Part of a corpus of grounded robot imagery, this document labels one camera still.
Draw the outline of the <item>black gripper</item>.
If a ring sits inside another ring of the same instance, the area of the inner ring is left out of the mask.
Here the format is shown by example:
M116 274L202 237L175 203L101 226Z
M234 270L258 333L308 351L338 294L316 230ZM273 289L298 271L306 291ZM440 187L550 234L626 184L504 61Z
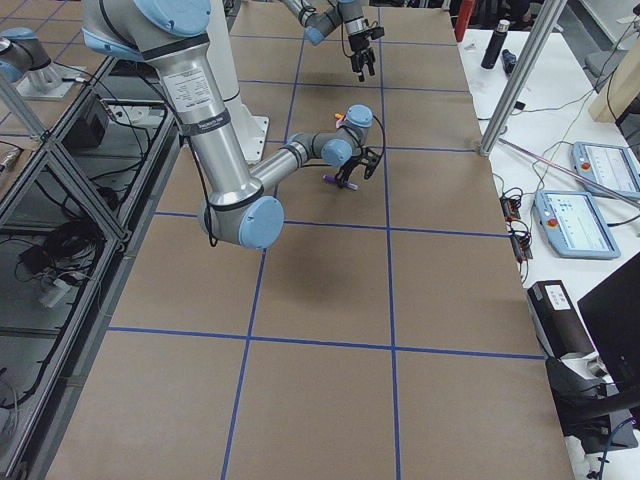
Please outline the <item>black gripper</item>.
M358 155L351 157L342 165L335 177L349 181L353 170L358 166L364 167L364 179L369 180L375 173L381 160L381 155L369 147L362 147Z
M370 27L357 33L349 33L348 41L352 54L349 56L351 67L359 82L365 81L364 69L370 76L375 75L375 53L371 47L371 40L383 37L383 27Z

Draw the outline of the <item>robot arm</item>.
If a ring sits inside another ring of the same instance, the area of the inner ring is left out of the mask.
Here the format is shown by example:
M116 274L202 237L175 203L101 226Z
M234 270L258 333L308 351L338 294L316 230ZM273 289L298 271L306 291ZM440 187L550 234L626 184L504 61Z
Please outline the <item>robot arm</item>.
M340 28L347 34L351 50L350 54L343 50L343 54L350 60L358 81L365 81L364 69L370 76L375 75L376 58L371 42L382 38L385 30L378 22L369 22L359 1L335 1L324 12L318 12L308 1L284 0L282 4L297 18L305 38L313 45Z
M250 167L207 58L212 13L208 1L87 1L82 31L90 49L156 70L165 101L206 175L200 218L210 240L266 249L284 223L283 207L268 189L312 159L337 168L340 188L359 165L371 176L381 159L366 144L375 116L367 106L353 105L335 132L296 134Z

